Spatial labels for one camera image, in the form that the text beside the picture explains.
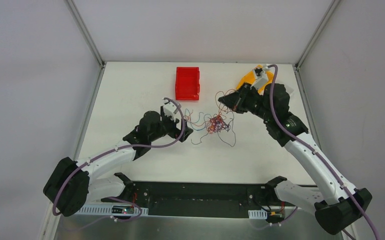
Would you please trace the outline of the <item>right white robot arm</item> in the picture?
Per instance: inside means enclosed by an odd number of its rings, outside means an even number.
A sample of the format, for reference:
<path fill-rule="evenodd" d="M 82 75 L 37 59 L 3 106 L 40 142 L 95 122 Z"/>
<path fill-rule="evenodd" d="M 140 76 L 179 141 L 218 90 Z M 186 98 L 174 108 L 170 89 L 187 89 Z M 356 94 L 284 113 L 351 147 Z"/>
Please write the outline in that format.
<path fill-rule="evenodd" d="M 319 191 L 298 186 L 278 176 L 266 183 L 267 203 L 293 204 L 313 214 L 318 224 L 336 235 L 364 216 L 373 199 L 366 188 L 358 189 L 341 174 L 317 146 L 306 125 L 290 112 L 290 95 L 283 84 L 269 84 L 263 94 L 249 83 L 218 98 L 232 112 L 261 118 L 268 134 L 289 152 L 314 181 Z"/>

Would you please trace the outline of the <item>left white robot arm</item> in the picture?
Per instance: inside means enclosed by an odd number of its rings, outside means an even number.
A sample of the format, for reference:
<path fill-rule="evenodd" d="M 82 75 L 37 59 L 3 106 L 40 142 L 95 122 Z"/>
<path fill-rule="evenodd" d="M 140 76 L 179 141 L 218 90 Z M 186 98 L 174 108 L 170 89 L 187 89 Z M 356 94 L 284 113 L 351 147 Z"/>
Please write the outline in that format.
<path fill-rule="evenodd" d="M 150 149 L 152 142 L 165 136 L 184 142 L 193 129 L 174 116 L 147 111 L 138 125 L 114 146 L 93 157 L 61 159 L 46 182 L 43 193 L 53 203 L 53 215 L 69 217 L 85 203 L 107 197 L 128 202 L 133 196 L 130 180 L 115 173 L 117 166 L 133 162 Z"/>

